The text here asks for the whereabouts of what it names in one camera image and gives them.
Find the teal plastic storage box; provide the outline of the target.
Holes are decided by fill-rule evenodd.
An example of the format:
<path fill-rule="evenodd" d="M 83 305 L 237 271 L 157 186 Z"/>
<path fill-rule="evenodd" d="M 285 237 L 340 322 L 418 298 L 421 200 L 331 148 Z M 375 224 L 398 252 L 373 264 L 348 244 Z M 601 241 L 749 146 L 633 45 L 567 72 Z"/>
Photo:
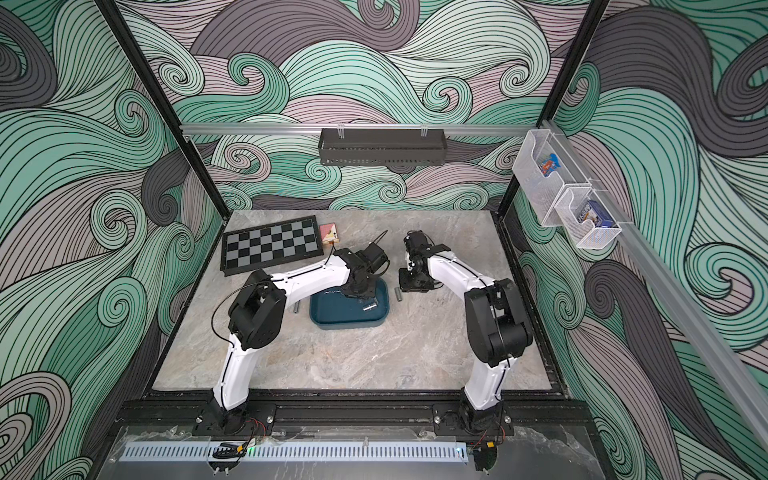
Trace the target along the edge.
<path fill-rule="evenodd" d="M 362 307 L 371 303 L 378 306 L 369 311 Z M 332 287 L 310 297 L 309 316 L 323 330 L 373 328 L 381 325 L 390 311 L 387 283 L 379 279 L 376 295 L 370 299 L 349 298 L 339 287 Z"/>

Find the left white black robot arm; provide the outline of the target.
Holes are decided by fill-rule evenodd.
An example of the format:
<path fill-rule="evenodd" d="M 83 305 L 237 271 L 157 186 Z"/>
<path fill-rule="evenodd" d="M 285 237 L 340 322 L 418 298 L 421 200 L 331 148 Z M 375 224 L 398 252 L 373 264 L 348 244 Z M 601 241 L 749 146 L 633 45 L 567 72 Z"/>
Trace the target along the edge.
<path fill-rule="evenodd" d="M 212 389 L 219 409 L 233 411 L 246 402 L 256 353 L 276 339 L 287 308 L 335 287 L 349 298 L 372 298 L 379 270 L 388 265 L 385 251 L 371 243 L 358 251 L 340 249 L 324 260 L 284 273 L 252 273 L 228 310 L 227 356 Z"/>

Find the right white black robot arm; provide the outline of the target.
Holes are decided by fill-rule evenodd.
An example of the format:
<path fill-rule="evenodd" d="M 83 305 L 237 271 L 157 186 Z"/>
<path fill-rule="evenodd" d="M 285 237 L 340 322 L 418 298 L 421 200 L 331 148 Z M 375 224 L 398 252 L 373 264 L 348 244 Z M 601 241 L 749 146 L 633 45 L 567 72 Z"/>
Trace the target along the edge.
<path fill-rule="evenodd" d="M 499 415 L 502 384 L 515 361 L 533 343 L 533 328 L 517 284 L 480 273 L 421 230 L 404 238 L 403 292 L 426 293 L 443 286 L 464 306 L 467 339 L 475 360 L 462 389 L 459 415 L 468 428 L 485 427 Z"/>

